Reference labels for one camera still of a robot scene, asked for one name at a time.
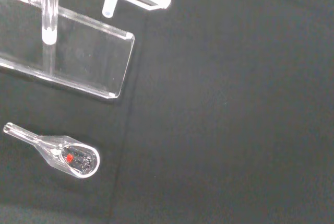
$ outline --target black fabric surface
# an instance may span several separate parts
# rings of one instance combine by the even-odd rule
[[[136,36],[121,98],[2,73],[0,124],[92,144],[101,169],[78,181],[2,136],[1,223],[334,222],[333,0],[120,1],[112,20],[90,1],[61,4]]]

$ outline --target clear cylindrical post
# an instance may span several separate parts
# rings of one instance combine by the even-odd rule
[[[114,16],[115,8],[118,0],[104,0],[102,14],[106,18]]]
[[[56,65],[56,44],[43,44],[43,70],[47,74],[53,74]]]
[[[52,45],[57,41],[59,0],[41,0],[42,3],[42,40]]]

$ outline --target red bead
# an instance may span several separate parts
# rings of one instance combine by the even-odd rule
[[[71,163],[71,162],[73,161],[73,159],[74,159],[74,157],[73,157],[73,155],[71,155],[71,154],[68,154],[68,155],[66,156],[66,161],[67,161],[68,163]]]

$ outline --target acrylic rod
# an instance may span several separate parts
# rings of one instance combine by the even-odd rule
[[[42,3],[42,40],[52,45],[57,41],[59,0],[41,0]]]

